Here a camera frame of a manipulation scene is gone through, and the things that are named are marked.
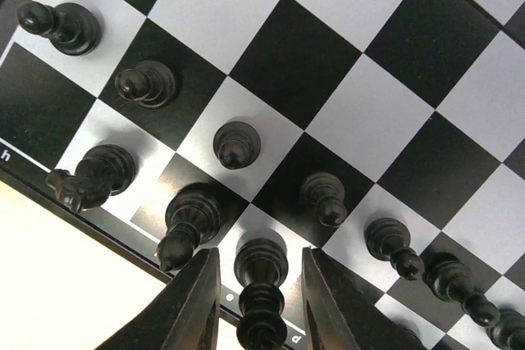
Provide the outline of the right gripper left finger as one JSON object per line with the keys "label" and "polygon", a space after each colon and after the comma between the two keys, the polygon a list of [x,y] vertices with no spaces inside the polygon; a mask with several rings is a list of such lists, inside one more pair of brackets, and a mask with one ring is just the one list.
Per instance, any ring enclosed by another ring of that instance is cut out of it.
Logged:
{"label": "right gripper left finger", "polygon": [[220,254],[202,249],[133,320],[99,349],[214,349],[220,316]]}

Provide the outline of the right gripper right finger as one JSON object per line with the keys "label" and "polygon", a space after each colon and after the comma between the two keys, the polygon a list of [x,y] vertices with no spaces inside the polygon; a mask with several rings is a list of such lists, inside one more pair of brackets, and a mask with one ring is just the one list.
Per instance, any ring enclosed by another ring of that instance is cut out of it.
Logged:
{"label": "right gripper right finger", "polygon": [[375,308],[351,272],[319,248],[302,251],[308,349],[423,349],[409,330]]}

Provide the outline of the black pawn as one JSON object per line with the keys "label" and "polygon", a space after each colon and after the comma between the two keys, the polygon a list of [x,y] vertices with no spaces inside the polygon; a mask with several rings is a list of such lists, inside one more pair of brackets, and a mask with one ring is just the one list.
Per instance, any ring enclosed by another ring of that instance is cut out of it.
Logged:
{"label": "black pawn", "polygon": [[486,334],[499,349],[524,350],[524,316],[513,309],[500,309],[500,320]]}
{"label": "black pawn", "polygon": [[337,176],[328,172],[314,172],[300,186],[301,205],[307,207],[327,228],[338,228],[347,218],[344,199],[344,185]]}
{"label": "black pawn", "polygon": [[146,109],[168,105],[179,92],[175,74],[160,61],[144,60],[121,70],[114,79],[117,93]]}
{"label": "black pawn", "polygon": [[410,247],[411,234],[401,221],[382,217],[371,222],[364,230],[368,252],[379,261],[388,261],[404,280],[419,280],[425,265]]}
{"label": "black pawn", "polygon": [[429,261],[423,281],[443,302],[457,302],[471,320],[490,328],[500,321],[500,310],[473,283],[471,269],[454,254],[438,252]]}
{"label": "black pawn", "polygon": [[212,145],[217,160],[229,170],[252,165],[261,152],[261,139],[257,130],[238,120],[221,126],[214,135]]}

